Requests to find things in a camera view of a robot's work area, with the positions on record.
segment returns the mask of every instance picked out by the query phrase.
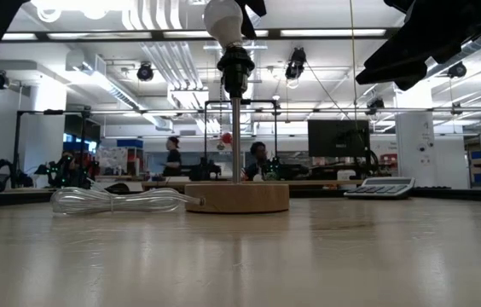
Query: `coiled cord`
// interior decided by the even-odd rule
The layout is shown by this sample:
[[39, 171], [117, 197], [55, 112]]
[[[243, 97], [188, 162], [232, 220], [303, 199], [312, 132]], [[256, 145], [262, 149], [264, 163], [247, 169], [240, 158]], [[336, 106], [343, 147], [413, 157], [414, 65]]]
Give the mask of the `coiled cord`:
[[140, 194], [117, 195], [106, 190], [62, 188], [51, 196], [53, 212], [86, 214], [106, 211], [172, 211], [181, 203], [203, 206], [204, 199], [179, 194], [172, 188], [159, 188]]

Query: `wooden lamp base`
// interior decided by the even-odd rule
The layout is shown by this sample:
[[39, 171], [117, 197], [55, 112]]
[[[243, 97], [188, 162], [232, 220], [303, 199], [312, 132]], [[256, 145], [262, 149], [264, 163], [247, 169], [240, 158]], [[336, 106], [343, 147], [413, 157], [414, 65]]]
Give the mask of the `wooden lamp base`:
[[189, 184], [188, 196], [205, 199], [205, 204], [186, 204], [186, 211], [204, 213], [270, 213], [290, 208], [287, 184]]

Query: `black monitor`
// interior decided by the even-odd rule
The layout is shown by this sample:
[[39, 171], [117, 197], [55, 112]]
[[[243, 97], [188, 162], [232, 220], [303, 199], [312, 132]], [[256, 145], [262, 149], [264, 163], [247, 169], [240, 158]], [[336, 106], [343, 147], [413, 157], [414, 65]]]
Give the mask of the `black monitor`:
[[309, 156], [367, 157], [367, 120], [309, 120]]

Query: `white pillar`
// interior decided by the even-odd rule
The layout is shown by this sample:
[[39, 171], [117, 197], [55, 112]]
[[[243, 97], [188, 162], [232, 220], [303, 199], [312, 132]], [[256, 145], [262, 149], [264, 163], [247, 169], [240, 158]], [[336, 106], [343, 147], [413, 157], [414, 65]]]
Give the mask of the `white pillar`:
[[[65, 110], [67, 88], [56, 82], [31, 87], [30, 105], [23, 110]], [[38, 165], [58, 161], [62, 154], [64, 115], [24, 114], [21, 119], [20, 161], [22, 169], [34, 172]]]
[[[432, 107], [432, 87], [421, 81], [407, 91], [396, 90], [396, 107]], [[414, 177], [417, 187], [436, 185], [436, 149], [432, 112], [396, 116], [398, 172]]]

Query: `white light bulb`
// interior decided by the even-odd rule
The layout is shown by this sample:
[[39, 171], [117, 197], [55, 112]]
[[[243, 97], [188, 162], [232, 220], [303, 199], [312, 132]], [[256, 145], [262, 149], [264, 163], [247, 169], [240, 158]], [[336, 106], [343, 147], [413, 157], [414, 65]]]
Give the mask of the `white light bulb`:
[[234, 0], [211, 0], [203, 15], [208, 33], [222, 48], [232, 43], [242, 43], [242, 10]]

